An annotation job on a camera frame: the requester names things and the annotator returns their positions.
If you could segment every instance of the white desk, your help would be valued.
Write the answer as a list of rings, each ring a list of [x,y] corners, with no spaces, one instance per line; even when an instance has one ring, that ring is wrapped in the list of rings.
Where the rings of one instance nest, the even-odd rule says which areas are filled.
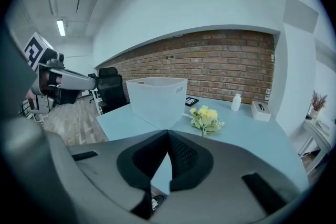
[[[323,157],[332,150],[334,146],[335,135],[331,133],[328,135],[325,134],[321,127],[316,125],[316,120],[305,120],[302,126],[309,133],[309,139],[305,142],[299,151],[299,156],[301,157],[305,153],[306,149],[313,140],[315,140],[316,144],[320,148],[320,152],[306,168],[306,172],[309,174],[320,163]]]
[[[291,145],[287,135],[279,124],[271,119],[269,122],[253,119],[250,105],[242,104],[239,111],[230,109],[231,102],[200,98],[192,107],[200,108],[207,105],[218,112],[224,127],[210,139],[233,144],[245,148],[285,174],[304,191],[309,188],[306,171]],[[97,120],[110,141],[140,135],[157,130],[132,112],[131,105],[123,106],[107,114],[97,117]],[[201,135],[200,130],[191,127],[191,119],[183,116],[171,129],[181,132]],[[166,156],[152,179],[152,185],[160,191],[169,194],[169,181],[172,179],[171,163]]]

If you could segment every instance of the brick wall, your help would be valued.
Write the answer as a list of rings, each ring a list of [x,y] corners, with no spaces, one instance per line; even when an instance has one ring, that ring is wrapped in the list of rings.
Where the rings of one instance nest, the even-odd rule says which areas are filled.
[[[126,52],[99,66],[118,69],[126,80],[145,77],[188,79],[187,94],[244,103],[267,103],[272,86],[274,40],[271,34],[212,30],[163,39]]]

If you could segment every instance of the ceiling light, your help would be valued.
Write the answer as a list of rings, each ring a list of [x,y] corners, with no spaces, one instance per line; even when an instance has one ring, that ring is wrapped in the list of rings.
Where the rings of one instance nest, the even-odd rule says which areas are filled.
[[[63,24],[63,20],[58,20],[57,21],[57,26],[58,26],[58,30],[61,36],[65,37],[65,30],[64,30],[64,24]]]

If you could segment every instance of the office chair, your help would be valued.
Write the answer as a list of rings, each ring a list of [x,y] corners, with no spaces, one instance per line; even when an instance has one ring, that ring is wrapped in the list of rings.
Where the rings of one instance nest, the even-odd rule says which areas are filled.
[[[97,75],[95,74],[95,73],[92,73],[92,74],[88,74],[88,77],[90,77],[90,78],[93,78],[93,79],[95,79],[95,80],[97,80]]]
[[[97,89],[102,99],[98,105],[103,113],[128,104],[122,87],[122,76],[115,67],[99,69],[97,82]]]

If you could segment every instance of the storage bin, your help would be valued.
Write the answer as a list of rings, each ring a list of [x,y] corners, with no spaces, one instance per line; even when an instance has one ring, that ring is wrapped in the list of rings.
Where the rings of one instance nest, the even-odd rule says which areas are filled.
[[[251,104],[251,110],[255,120],[269,121],[271,118],[271,112],[265,103],[253,101]]]
[[[170,129],[184,113],[187,82],[155,77],[126,81],[133,112],[159,129]]]

